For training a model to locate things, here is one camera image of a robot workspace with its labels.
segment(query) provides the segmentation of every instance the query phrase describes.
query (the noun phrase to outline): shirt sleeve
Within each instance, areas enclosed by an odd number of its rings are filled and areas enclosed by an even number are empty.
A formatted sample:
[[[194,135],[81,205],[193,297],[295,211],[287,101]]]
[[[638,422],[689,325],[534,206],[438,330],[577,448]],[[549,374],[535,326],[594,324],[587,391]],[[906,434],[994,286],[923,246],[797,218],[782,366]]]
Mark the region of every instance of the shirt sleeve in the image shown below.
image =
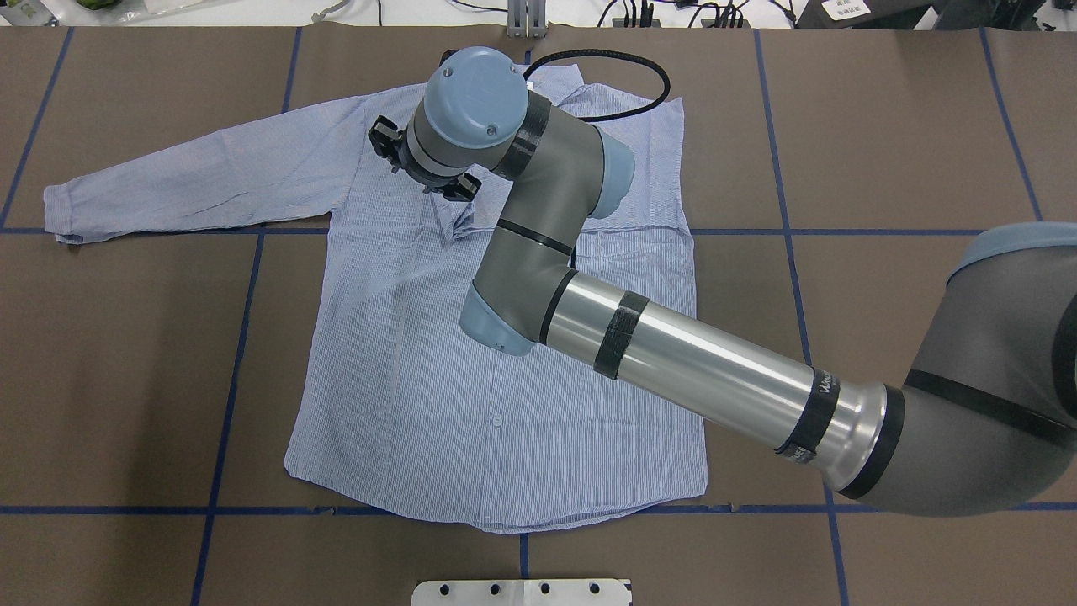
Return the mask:
[[[313,216],[347,196],[366,139],[365,97],[218,130],[44,192],[67,243]]]

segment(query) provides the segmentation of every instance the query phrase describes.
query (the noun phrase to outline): striped shirt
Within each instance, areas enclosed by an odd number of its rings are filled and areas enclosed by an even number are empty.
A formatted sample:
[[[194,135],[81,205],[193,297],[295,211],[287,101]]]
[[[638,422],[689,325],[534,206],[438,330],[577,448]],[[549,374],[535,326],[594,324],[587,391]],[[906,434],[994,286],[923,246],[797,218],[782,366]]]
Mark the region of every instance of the striped shirt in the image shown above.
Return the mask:
[[[644,99],[543,68],[535,90],[576,115]],[[459,328],[510,183],[475,168],[471,203],[390,172],[365,133],[404,124],[424,85],[226,128],[45,189],[69,243],[332,213],[321,307],[284,466],[360,502],[493,533],[567,529],[705,489],[702,421],[545,348],[514,358]],[[635,154],[620,208],[588,220],[581,270],[695,315],[681,208],[680,100],[602,128]]]

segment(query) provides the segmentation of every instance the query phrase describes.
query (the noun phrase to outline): black tape band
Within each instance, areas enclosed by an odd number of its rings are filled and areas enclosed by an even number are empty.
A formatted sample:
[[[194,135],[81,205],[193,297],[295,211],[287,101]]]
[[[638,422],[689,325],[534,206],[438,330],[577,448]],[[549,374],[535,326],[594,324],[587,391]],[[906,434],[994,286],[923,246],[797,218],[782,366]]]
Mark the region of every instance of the black tape band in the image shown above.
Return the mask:
[[[909,371],[905,384],[1067,451],[1077,452],[1077,429],[1017,403],[917,369]]]
[[[561,295],[564,294],[564,288],[569,287],[569,282],[578,272],[575,269],[569,269],[564,273],[564,277],[561,278],[561,283],[557,284],[557,290],[554,291],[554,296],[549,299],[549,306],[546,307],[546,315],[542,319],[538,343],[546,344],[546,336],[549,334],[549,323],[554,322],[554,312],[557,311],[557,305],[561,301]]]
[[[504,229],[508,229],[509,231],[513,231],[516,235],[523,236],[528,239],[533,239],[543,245],[548,245],[549,248],[553,248],[554,250],[564,254],[565,256],[572,254],[571,245],[558,241],[547,235],[540,234],[534,229],[529,229],[518,223],[514,223],[508,219],[498,219],[498,226]]]
[[[905,427],[905,396],[900,390],[886,386],[886,417],[882,420],[882,429],[879,431],[879,438],[871,449],[871,454],[864,462],[861,473],[853,478],[848,487],[838,491],[838,494],[848,498],[861,498],[868,494],[871,489],[882,478],[890,460],[894,456],[897,442],[901,439],[901,428]]]
[[[1054,377],[1054,393],[1069,417],[1077,418],[1077,296],[1073,297],[1066,311],[1062,313],[1059,328],[1054,332],[1051,348],[1051,374]]]
[[[815,371],[815,377],[800,419],[785,443],[774,450],[774,453],[800,464],[815,459],[815,449],[823,440],[826,428],[830,426],[834,411],[838,408],[838,394],[841,392],[841,382],[837,377],[825,370],[812,370]]]
[[[640,323],[640,315],[647,307],[651,299],[642,294],[626,291],[617,305],[617,311],[610,319],[606,326],[605,337],[599,346],[599,353],[595,356],[595,372],[617,379],[617,371],[620,370],[620,361],[625,357],[625,350],[628,350],[629,342],[632,341],[632,334],[635,333],[635,325]]]
[[[516,136],[508,144],[505,155],[491,172],[509,181],[515,181],[520,172],[523,172],[528,163],[531,161],[531,156],[538,149],[542,133],[546,131],[550,104],[549,99],[537,93],[530,91],[528,94],[528,110],[523,114],[523,123],[516,130]]]

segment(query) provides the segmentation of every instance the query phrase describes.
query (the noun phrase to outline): white metal plate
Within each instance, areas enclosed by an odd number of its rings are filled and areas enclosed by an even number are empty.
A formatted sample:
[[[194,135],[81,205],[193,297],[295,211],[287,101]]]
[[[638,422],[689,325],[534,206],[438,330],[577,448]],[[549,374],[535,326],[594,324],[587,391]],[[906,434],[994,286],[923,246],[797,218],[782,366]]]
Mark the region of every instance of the white metal plate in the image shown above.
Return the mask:
[[[624,579],[424,581],[411,606],[631,606],[631,587]]]

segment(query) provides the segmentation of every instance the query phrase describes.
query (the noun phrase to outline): white bracket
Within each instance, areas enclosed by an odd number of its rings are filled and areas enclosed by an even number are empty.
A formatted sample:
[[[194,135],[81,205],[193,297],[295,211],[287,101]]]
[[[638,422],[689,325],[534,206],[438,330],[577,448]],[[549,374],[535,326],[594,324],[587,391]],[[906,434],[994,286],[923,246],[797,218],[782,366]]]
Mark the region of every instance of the white bracket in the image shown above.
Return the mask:
[[[546,0],[508,0],[508,37],[545,38]]]
[[[625,579],[424,581],[411,606],[632,606]]]

